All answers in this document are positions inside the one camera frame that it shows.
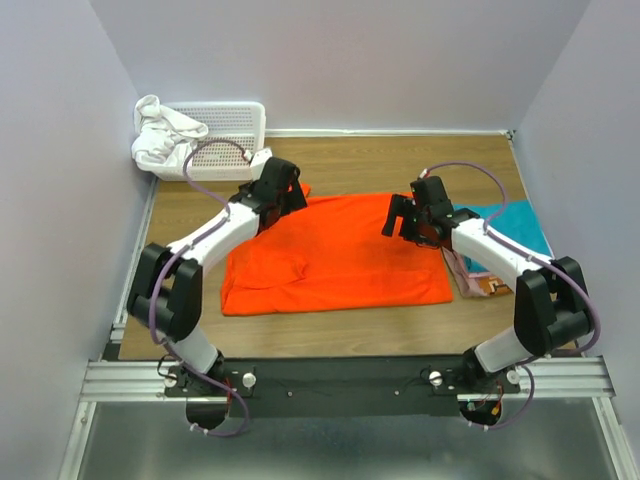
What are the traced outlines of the orange t shirt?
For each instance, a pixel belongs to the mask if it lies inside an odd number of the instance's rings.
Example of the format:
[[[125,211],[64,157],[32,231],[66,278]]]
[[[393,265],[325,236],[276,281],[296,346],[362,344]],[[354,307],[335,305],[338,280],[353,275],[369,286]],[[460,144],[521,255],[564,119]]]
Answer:
[[[226,316],[449,303],[441,253],[386,237],[391,196],[317,196],[227,258],[220,290]]]

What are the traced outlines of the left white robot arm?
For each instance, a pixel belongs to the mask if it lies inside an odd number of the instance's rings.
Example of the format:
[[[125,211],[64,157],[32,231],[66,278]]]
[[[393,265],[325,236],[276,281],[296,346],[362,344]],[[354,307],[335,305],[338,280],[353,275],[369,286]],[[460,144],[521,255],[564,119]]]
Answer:
[[[224,386],[224,357],[199,326],[206,275],[236,247],[307,206],[294,163],[264,149],[251,159],[250,171],[237,193],[216,198],[222,210],[211,220],[167,246],[151,243],[142,250],[126,302],[201,395]]]

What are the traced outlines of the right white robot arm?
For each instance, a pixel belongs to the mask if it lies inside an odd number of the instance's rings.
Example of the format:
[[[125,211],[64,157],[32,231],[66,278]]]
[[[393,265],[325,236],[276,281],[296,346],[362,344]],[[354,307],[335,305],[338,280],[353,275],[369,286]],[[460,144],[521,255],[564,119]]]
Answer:
[[[438,176],[423,176],[408,196],[391,197],[383,235],[469,257],[515,295],[512,327],[465,351],[459,374],[480,392],[503,370],[543,357],[597,332],[596,315],[579,263],[553,259],[515,242],[468,208],[454,208]]]

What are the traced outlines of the white plastic basket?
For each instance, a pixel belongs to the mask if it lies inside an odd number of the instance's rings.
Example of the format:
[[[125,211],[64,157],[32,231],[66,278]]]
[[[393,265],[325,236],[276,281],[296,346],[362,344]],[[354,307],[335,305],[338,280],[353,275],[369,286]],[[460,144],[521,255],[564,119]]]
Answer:
[[[251,178],[243,158],[246,150],[264,147],[266,111],[253,101],[173,102],[163,105],[183,113],[209,128],[206,138],[190,153],[188,167],[165,168],[152,173],[165,181],[182,181],[183,173],[196,181],[240,181]]]

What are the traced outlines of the pink folded t shirt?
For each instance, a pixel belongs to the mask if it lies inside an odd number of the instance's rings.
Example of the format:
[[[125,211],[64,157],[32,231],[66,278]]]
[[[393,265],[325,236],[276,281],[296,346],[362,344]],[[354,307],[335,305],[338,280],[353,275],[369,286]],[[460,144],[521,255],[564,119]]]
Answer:
[[[490,298],[512,293],[506,283],[491,273],[470,273],[458,253],[443,249],[442,254],[462,297]]]

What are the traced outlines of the teal folded t shirt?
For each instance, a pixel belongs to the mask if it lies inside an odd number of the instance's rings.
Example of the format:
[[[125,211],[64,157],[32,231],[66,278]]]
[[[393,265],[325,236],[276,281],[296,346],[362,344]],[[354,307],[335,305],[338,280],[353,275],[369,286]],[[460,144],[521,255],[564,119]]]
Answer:
[[[487,206],[454,204],[454,206],[456,210],[468,208],[485,219],[495,214],[501,204]],[[526,248],[543,255],[552,255],[536,213],[528,200],[508,202],[502,214],[494,218],[490,225]],[[463,261],[467,271],[472,275],[488,273],[488,270],[474,259],[464,256]]]

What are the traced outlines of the white t shirt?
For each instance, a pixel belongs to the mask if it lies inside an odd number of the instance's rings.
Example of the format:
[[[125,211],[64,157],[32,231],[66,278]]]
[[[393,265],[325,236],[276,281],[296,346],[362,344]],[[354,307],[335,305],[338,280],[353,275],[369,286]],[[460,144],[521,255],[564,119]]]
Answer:
[[[156,95],[136,102],[133,121],[137,137],[131,146],[132,159],[141,170],[152,173],[181,168],[209,134],[205,123],[163,105]]]

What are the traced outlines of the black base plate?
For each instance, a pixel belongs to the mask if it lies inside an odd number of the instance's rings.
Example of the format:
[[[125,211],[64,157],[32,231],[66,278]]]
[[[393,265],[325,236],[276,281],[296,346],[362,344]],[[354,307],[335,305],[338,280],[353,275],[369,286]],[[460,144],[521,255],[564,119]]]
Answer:
[[[228,359],[235,417],[456,416],[464,399],[519,392],[507,373],[472,383],[459,355]]]

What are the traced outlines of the aluminium frame rail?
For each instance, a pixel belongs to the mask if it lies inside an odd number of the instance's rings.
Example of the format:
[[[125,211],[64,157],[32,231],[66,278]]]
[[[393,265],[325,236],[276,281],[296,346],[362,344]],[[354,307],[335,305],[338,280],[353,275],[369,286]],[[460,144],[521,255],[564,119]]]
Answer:
[[[166,400],[164,380],[150,361],[90,362],[80,400],[95,403],[162,402]]]

